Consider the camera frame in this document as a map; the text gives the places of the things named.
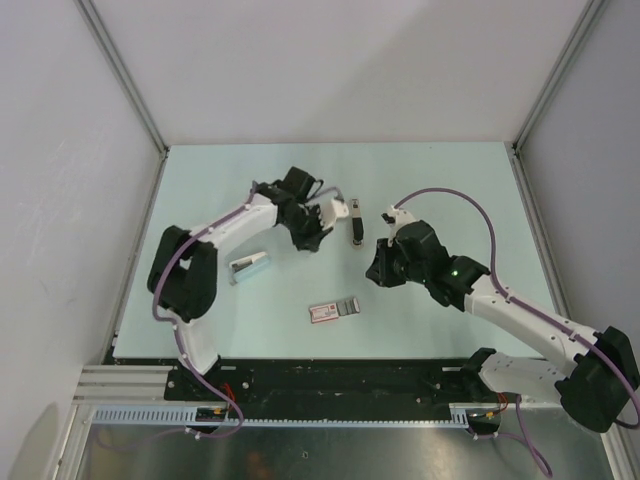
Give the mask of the light blue stapler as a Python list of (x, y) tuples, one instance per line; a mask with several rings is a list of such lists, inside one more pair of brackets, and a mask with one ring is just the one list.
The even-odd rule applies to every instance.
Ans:
[(266, 251), (247, 255), (229, 263), (230, 284), (237, 285), (266, 269), (271, 258)]

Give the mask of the red white staple box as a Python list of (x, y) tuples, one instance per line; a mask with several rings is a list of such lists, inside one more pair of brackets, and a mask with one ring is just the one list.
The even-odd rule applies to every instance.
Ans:
[(312, 324), (334, 321), (340, 317), (355, 315), (360, 312), (360, 303), (356, 297), (315, 305), (309, 308), (310, 322)]

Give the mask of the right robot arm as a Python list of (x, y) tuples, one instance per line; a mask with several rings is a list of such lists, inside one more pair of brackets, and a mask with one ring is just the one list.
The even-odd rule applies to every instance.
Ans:
[(435, 230), (404, 210), (383, 214), (390, 233), (376, 242), (367, 279), (383, 288), (424, 287), (443, 307), (480, 317), (539, 353), (544, 364), (520, 375), (504, 355), (484, 348), (461, 376), (463, 393), (484, 401), (495, 391), (558, 403), (579, 425), (605, 433), (620, 425), (628, 403), (638, 403), (639, 369), (628, 336), (615, 327), (598, 332), (540, 310), (499, 288), (481, 263), (451, 255)]

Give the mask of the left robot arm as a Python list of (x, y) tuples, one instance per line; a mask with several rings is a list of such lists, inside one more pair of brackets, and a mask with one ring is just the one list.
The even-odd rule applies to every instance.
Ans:
[(197, 398), (214, 397), (221, 387), (212, 369), (220, 355), (201, 318), (218, 291), (226, 256), (258, 234), (282, 226), (299, 251), (317, 252), (338, 220), (349, 215), (337, 187), (292, 167), (282, 180), (253, 182), (247, 198), (221, 218), (192, 229), (176, 225), (161, 236), (147, 279), (152, 314), (171, 324), (179, 361), (190, 369), (186, 387)]

